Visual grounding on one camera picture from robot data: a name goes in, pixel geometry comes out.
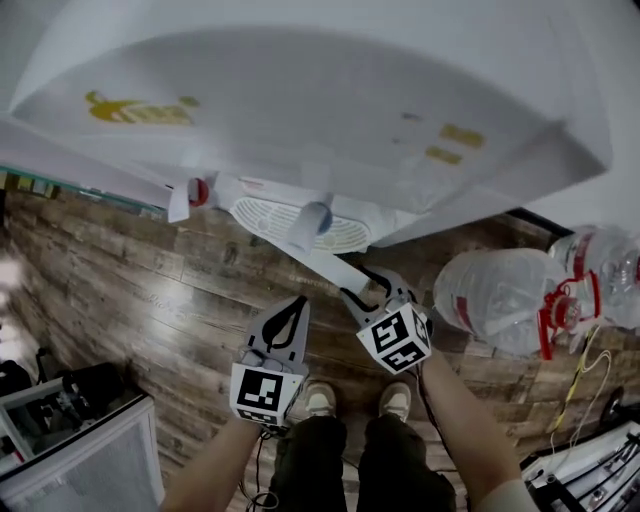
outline wire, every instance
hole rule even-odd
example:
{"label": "wire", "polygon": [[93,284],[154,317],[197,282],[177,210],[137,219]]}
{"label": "wire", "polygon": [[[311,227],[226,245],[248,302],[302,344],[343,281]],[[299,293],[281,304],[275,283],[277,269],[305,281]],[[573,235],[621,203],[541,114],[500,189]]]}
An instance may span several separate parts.
{"label": "wire", "polygon": [[578,440],[580,439],[580,432],[582,431],[582,427],[584,426],[587,418],[591,414],[591,410],[593,409],[594,404],[598,401],[598,398],[600,397],[600,393],[602,393],[602,390],[604,389],[604,386],[607,383],[607,379],[609,378],[609,373],[611,371],[612,357],[611,357],[611,352],[609,352],[608,350],[603,350],[602,352],[600,352],[600,354],[595,359],[595,361],[593,363],[591,363],[589,366],[586,366],[586,361],[587,361],[587,357],[589,355],[589,350],[591,349],[591,345],[593,344],[593,340],[595,339],[596,334],[598,333],[599,330],[600,330],[600,326],[597,326],[594,329],[592,329],[592,331],[587,335],[587,342],[585,344],[585,348],[584,348],[584,351],[583,351],[583,353],[582,353],[582,355],[580,357],[580,360],[578,361],[578,368],[576,369],[576,374],[574,376],[574,381],[571,384],[571,388],[569,388],[569,392],[567,393],[567,398],[565,399],[565,403],[564,403],[563,409],[560,412],[560,414],[558,415],[558,418],[556,419],[556,423],[554,425],[553,431],[551,432],[551,437],[549,438],[549,443],[551,444],[552,457],[555,457],[555,454],[556,454],[556,448],[555,448],[555,444],[553,442],[553,436],[557,432],[557,430],[560,428],[560,426],[562,425],[562,422],[564,421],[564,416],[565,416],[565,412],[566,412],[566,409],[567,409],[567,405],[571,401],[571,398],[573,396],[573,393],[575,392],[575,389],[577,387],[578,380],[579,380],[580,376],[584,375],[586,373],[589,373],[603,359],[607,360],[607,370],[606,370],[606,372],[604,374],[604,377],[602,378],[602,382],[600,383],[600,387],[598,388],[598,391],[596,392],[595,396],[593,397],[593,399],[589,403],[589,407],[587,407],[587,410],[582,415],[582,418],[580,419],[580,423],[578,424],[578,427],[576,428],[575,432],[569,438],[569,448],[567,449],[567,452],[565,453],[564,458],[558,463],[558,465],[553,469],[553,471],[549,472],[549,474],[551,475],[552,479],[555,479],[555,473],[569,459],[569,456],[571,455],[571,452],[573,451],[573,448],[576,446],[576,444],[578,443]]}
{"label": "wire", "polygon": [[353,466],[354,468],[356,468],[358,471],[360,470],[360,468],[358,467],[357,464],[354,464],[353,462],[351,462],[349,459],[345,459],[344,457],[340,457],[342,459],[343,462],[346,462],[347,464],[349,464],[349,466]]}
{"label": "wire", "polygon": [[440,425],[438,425],[438,421],[436,420],[436,417],[433,414],[433,410],[431,409],[431,406],[429,405],[429,402],[427,401],[427,395],[426,395],[426,393],[424,391],[424,388],[422,386],[422,367],[421,367],[421,365],[418,365],[417,372],[409,371],[408,373],[413,375],[413,377],[416,379],[416,389],[418,391],[418,396],[420,396],[420,400],[422,401],[422,405],[424,405],[424,408],[427,411],[427,416],[429,417],[429,421],[431,422],[431,424],[434,426],[434,428],[438,432],[438,435],[440,436],[440,440],[442,441],[442,446],[444,446],[444,449],[447,452],[447,455],[449,455],[449,458],[452,458],[451,457],[451,452],[449,451],[449,447],[447,446],[447,442],[444,440],[444,436],[442,435],[442,431],[440,430]]}
{"label": "wire", "polygon": [[[240,492],[242,495],[247,498],[247,508],[245,512],[255,512],[257,507],[260,507],[263,510],[273,510],[278,508],[280,504],[280,500],[278,496],[276,496],[271,491],[260,492],[260,454],[262,453],[262,445],[265,441],[271,439],[272,437],[282,437],[276,433],[270,432],[268,430],[263,430],[260,434],[260,443],[258,444],[258,452],[256,453],[256,495],[250,496],[247,492],[247,486],[244,481],[244,476],[242,480],[238,483],[238,487],[240,488]],[[269,499],[274,500],[274,503],[269,503]]]}
{"label": "wire", "polygon": [[529,489],[531,487],[531,484],[535,482],[538,478],[540,478],[542,475],[544,475],[544,469],[539,469],[538,472],[536,473],[536,476],[534,476],[530,480],[525,480],[524,483],[527,486],[527,489]]}

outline dark pants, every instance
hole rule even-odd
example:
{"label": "dark pants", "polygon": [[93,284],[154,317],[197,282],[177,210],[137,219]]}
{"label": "dark pants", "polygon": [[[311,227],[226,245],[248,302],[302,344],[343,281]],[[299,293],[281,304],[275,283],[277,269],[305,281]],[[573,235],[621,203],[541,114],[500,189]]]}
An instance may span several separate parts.
{"label": "dark pants", "polygon": [[[278,443],[271,492],[278,512],[344,512],[341,455],[347,429],[336,418],[311,417]],[[380,510],[454,511],[449,481],[425,462],[418,434],[396,416],[372,420],[360,460],[358,512]]]}

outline shoe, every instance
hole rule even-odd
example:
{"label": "shoe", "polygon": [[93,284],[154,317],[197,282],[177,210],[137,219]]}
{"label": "shoe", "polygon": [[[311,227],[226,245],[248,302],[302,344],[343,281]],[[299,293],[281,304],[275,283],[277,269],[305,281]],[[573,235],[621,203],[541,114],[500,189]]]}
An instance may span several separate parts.
{"label": "shoe", "polygon": [[389,384],[382,392],[378,413],[395,414],[400,421],[405,423],[411,409],[411,388],[404,382]]}
{"label": "shoe", "polygon": [[336,394],[326,382],[311,382],[305,390],[304,409],[309,416],[336,415]]}

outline wood plank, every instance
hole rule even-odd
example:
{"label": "wood plank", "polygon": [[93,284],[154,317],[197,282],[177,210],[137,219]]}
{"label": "wood plank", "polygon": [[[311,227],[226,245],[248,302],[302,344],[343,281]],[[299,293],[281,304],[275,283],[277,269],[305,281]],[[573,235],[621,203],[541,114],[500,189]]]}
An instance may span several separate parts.
{"label": "wood plank", "polygon": [[[44,200],[9,193],[3,247],[25,262],[24,287],[11,309],[37,343],[50,345],[71,367],[115,361],[154,396],[158,443],[165,482],[224,425],[230,365],[251,319],[278,299],[305,294],[313,324],[307,361],[313,378],[334,385],[347,425],[345,456],[358,462],[364,431],[377,414],[377,400],[394,380],[358,343],[357,326],[338,290],[267,242],[244,231],[224,212],[195,210],[188,221],[169,225],[163,216],[114,208],[76,194]],[[353,264],[380,265],[399,272],[421,303],[433,305],[433,282],[456,254],[472,249],[536,247],[553,237],[508,216],[485,219],[366,254],[346,255]],[[382,298],[370,284],[365,301]],[[549,444],[549,432],[571,383],[577,356],[558,347],[554,360],[515,358],[472,339],[435,318],[434,346],[485,401],[526,456]],[[603,329],[590,360],[610,350],[613,366],[583,434],[597,428],[608,393],[624,384],[628,398],[640,399],[640,344],[633,333]],[[566,441],[582,419],[604,376],[604,365],[584,375],[556,444]],[[412,389],[414,379],[404,374]],[[413,396],[409,425],[427,443],[427,462],[445,472],[464,505],[464,485],[437,430]],[[305,411],[301,401],[294,421]],[[275,440],[261,454],[261,481],[273,471]],[[255,459],[247,467],[255,484]],[[357,472],[345,466],[347,501],[355,509]],[[236,494],[230,510],[246,502]]]}

